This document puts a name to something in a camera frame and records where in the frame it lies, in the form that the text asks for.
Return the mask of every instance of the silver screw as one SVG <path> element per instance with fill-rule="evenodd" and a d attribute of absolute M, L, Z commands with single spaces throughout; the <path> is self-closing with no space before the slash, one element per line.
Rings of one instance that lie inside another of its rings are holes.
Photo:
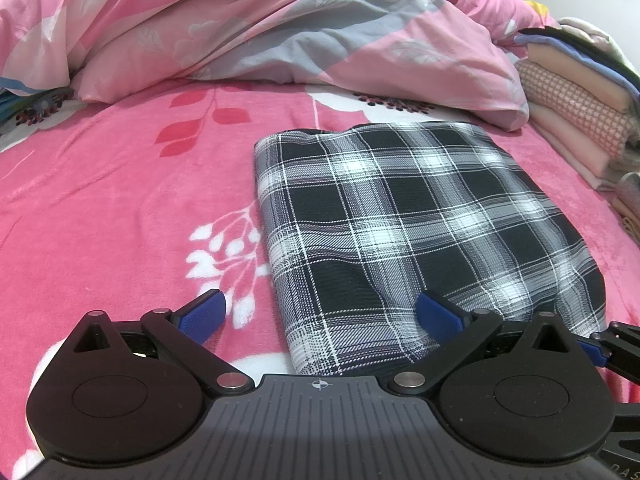
<path fill-rule="evenodd" d="M 424 381 L 424 375 L 418 372 L 400 372 L 394 377 L 394 382 L 403 388 L 419 388 Z"/>
<path fill-rule="evenodd" d="M 218 376 L 218 386 L 225 390 L 237 390 L 247 385 L 249 377 L 238 372 L 227 372 Z"/>

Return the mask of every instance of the pink bed sheet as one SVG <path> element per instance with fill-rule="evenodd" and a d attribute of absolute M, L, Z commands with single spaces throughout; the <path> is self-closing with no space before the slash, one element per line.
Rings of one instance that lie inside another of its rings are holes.
<path fill-rule="evenodd" d="M 390 112 L 313 86 L 176 80 L 90 105 L 0 153 L 0 472 L 19 478 L 37 461 L 24 416 L 30 386 L 88 310 L 133 319 L 217 286 L 230 311 L 206 346 L 255 378 L 290 372 L 253 145 L 290 128 L 416 117 Z M 609 319 L 640 324 L 640 250 L 606 199 L 529 125 L 515 134 L 484 126 L 587 241 Z M 623 381 L 611 385 L 619 399 L 640 401 Z"/>

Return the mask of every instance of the gray ribbed panel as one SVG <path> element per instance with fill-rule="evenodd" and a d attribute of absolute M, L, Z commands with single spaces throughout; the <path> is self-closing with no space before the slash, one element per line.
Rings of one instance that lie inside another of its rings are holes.
<path fill-rule="evenodd" d="M 30 480 L 615 480 L 593 458 L 553 468 L 494 462 L 463 447 L 419 399 L 375 378 L 266 376 L 213 404 L 180 446 L 149 462 L 90 471 L 46 461 Z"/>

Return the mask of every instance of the black and white plaid garment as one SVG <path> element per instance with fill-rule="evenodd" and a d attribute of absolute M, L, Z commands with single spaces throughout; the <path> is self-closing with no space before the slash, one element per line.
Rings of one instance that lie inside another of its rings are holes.
<path fill-rule="evenodd" d="M 604 327 L 604 280 L 562 212 L 482 128 L 366 124 L 293 130 L 255 146 L 257 191 L 293 364 L 385 374 L 436 343 L 415 301 L 572 332 Z"/>

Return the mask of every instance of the checkered pink fabric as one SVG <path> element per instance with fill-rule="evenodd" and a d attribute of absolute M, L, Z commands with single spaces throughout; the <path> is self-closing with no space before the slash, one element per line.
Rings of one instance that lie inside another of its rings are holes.
<path fill-rule="evenodd" d="M 635 117 L 621 114 L 581 86 L 530 60 L 523 59 L 516 67 L 529 101 L 551 108 L 580 128 L 614 160 L 626 158 L 626 142 L 640 137 Z"/>

